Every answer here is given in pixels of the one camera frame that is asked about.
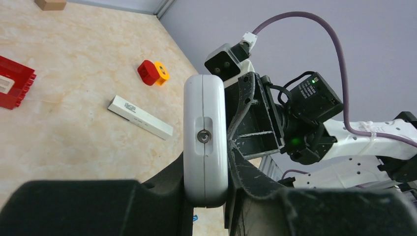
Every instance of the white label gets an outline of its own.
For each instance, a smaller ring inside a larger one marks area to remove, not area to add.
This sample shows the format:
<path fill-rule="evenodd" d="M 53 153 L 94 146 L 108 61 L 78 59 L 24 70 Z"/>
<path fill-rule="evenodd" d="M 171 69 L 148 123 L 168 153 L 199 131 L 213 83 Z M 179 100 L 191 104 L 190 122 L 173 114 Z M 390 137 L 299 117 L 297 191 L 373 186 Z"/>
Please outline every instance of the white label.
<path fill-rule="evenodd" d="M 0 92 L 8 94 L 14 85 L 14 80 L 0 75 Z"/>

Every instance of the white rectangular box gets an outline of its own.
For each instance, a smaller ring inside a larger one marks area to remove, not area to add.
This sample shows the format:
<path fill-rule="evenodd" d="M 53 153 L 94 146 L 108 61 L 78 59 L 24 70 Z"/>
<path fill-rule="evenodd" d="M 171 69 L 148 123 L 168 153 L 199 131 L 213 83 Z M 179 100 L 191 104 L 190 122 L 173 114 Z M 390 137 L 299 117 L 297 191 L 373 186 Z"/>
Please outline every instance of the white rectangular box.
<path fill-rule="evenodd" d="M 117 95 L 107 109 L 164 140 L 172 136 L 172 126 Z"/>

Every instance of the white connector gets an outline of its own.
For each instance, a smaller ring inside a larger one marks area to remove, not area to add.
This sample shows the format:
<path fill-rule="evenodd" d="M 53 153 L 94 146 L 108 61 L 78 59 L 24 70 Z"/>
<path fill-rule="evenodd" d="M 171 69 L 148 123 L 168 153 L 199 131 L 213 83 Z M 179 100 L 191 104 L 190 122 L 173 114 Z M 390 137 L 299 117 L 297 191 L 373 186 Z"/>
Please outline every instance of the white connector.
<path fill-rule="evenodd" d="M 172 136 L 172 126 L 117 95 L 110 102 L 107 109 L 127 119 L 131 123 L 151 132 L 161 139 L 166 140 Z"/>
<path fill-rule="evenodd" d="M 258 36 L 255 34 L 252 34 L 251 32 L 246 32 L 240 43 L 247 43 L 249 44 L 249 51 L 252 50 L 253 46 L 255 46 L 256 40 L 258 39 Z"/>

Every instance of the table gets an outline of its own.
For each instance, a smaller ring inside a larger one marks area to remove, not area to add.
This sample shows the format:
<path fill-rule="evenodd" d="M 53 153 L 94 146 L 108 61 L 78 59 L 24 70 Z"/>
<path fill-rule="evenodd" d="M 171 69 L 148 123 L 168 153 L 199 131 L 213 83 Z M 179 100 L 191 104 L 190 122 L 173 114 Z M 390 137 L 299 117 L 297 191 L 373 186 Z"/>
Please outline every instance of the table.
<path fill-rule="evenodd" d="M 145 181 L 182 152 L 185 80 L 197 74 L 158 19 L 68 3 L 43 12 L 32 1 L 0 2 L 0 55 L 35 69 L 22 105 L 0 108 L 0 206 L 33 179 Z M 148 59 L 171 78 L 145 85 Z M 107 110 L 119 95 L 174 128 L 161 138 Z M 197 209 L 195 235 L 223 235 L 222 208 Z"/>

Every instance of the wooden block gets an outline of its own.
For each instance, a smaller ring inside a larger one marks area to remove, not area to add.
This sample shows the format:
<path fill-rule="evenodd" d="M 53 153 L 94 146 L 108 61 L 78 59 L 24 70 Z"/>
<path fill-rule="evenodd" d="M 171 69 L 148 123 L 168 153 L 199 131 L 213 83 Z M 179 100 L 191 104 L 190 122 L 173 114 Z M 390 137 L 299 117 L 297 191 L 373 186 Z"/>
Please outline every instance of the wooden block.
<path fill-rule="evenodd" d="M 65 8 L 66 0 L 35 0 L 35 3 L 43 11 L 62 11 Z"/>

